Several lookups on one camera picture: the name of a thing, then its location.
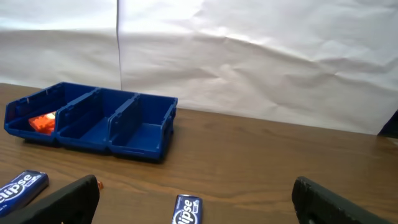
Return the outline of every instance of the blue bin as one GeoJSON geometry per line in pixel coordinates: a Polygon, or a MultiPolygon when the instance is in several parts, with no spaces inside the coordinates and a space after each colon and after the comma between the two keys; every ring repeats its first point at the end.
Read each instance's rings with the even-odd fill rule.
{"type": "Polygon", "coordinates": [[[84,151],[163,158],[177,99],[59,83],[9,103],[4,129],[11,135],[43,142],[58,141],[84,151]],[[36,132],[29,118],[55,114],[52,134],[36,132]]]}

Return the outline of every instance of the white backdrop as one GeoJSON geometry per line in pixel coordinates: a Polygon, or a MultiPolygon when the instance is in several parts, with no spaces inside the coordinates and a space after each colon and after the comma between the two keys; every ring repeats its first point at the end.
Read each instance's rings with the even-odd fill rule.
{"type": "Polygon", "coordinates": [[[398,109],[396,0],[119,4],[117,15],[116,0],[3,0],[0,82],[122,88],[369,134],[398,109]]]}
{"type": "Polygon", "coordinates": [[[120,89],[114,0],[2,0],[0,82],[120,89]]]}
{"type": "Polygon", "coordinates": [[[121,0],[122,88],[377,134],[398,109],[396,0],[121,0]]]}

